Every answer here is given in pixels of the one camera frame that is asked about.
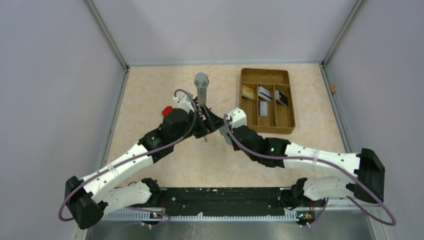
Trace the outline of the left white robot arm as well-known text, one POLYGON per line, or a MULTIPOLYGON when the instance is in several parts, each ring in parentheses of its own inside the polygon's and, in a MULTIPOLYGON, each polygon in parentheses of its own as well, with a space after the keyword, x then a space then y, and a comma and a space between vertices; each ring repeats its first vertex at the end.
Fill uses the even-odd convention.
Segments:
POLYGON ((174 151, 174 146, 194 136, 199 139, 224 126, 224 119, 206 105, 199 110, 172 109, 162 123, 147 132, 127 152, 109 166, 83 178, 70 177, 65 182, 64 201, 59 210, 67 208, 81 230, 94 226, 105 214, 107 194, 137 171, 149 167, 174 151))

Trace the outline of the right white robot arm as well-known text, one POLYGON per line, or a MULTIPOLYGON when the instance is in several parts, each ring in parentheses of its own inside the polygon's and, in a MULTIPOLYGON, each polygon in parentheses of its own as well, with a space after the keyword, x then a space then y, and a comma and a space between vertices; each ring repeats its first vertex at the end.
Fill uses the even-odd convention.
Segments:
POLYGON ((324 180, 307 178, 292 187, 299 206, 327 197, 354 196, 372 204, 384 201, 386 168, 372 149, 362 148, 359 153, 318 150, 283 138, 262 137, 246 125, 232 128, 228 136, 234 150, 266 167, 327 174, 324 180))

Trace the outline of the green card holder wallet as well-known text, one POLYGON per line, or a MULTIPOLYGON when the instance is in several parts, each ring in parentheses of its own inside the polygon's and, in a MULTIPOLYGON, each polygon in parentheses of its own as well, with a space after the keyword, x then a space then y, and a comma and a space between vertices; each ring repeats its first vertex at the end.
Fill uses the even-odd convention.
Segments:
POLYGON ((219 133, 224 138, 226 144, 229 146, 233 146, 232 137, 229 135, 230 127, 227 124, 224 124, 220 129, 219 133))

